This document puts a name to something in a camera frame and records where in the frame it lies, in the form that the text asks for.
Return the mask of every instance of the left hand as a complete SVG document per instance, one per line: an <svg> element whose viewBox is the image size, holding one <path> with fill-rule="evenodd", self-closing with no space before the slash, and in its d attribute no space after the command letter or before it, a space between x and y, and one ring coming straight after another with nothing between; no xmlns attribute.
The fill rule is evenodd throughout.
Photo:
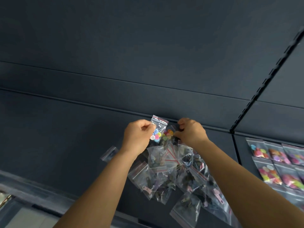
<svg viewBox="0 0 304 228"><path fill-rule="evenodd" d="M121 150L137 157L148 146L155 128L156 125L144 119L130 122L125 129Z"/></svg>

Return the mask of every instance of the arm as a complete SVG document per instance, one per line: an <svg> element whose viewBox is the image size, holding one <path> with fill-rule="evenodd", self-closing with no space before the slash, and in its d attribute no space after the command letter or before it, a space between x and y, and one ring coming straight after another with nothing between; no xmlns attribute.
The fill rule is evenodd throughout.
<svg viewBox="0 0 304 228"><path fill-rule="evenodd" d="M303 226L303 212L219 149L200 123L185 118L178 123L184 131L175 136L201 155L244 228Z"/></svg>
<svg viewBox="0 0 304 228"><path fill-rule="evenodd" d="M128 171L147 147L154 130L155 125L147 120L131 122L125 130L121 150L54 228L110 227Z"/></svg>

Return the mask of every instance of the left arm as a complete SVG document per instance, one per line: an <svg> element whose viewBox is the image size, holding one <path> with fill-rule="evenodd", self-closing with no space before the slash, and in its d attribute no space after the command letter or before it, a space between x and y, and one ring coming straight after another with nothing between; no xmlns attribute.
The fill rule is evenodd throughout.
<svg viewBox="0 0 304 228"><path fill-rule="evenodd" d="M110 227L129 169L147 147L154 130L155 125L147 120L131 122L120 151L54 228Z"/></svg>

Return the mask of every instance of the right arm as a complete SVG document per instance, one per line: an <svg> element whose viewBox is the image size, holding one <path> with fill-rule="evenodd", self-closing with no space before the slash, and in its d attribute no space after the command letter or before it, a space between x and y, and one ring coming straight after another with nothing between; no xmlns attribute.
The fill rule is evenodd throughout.
<svg viewBox="0 0 304 228"><path fill-rule="evenodd" d="M303 227L304 213L211 142L202 125L180 119L175 136L194 148L241 225L245 227Z"/></svg>

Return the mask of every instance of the hand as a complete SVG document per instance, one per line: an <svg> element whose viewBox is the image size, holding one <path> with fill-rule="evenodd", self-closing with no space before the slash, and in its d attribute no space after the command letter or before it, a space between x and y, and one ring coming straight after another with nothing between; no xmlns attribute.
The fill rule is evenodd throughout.
<svg viewBox="0 0 304 228"><path fill-rule="evenodd" d="M199 122L188 118L182 118L178 121L179 128L184 131L176 131L174 136L181 139L188 146L197 149L196 146L202 141L209 141L205 129Z"/></svg>
<svg viewBox="0 0 304 228"><path fill-rule="evenodd" d="M156 125L144 119L130 122L125 129L121 150L130 152L134 154L134 157L137 157L148 146L155 128Z"/></svg>

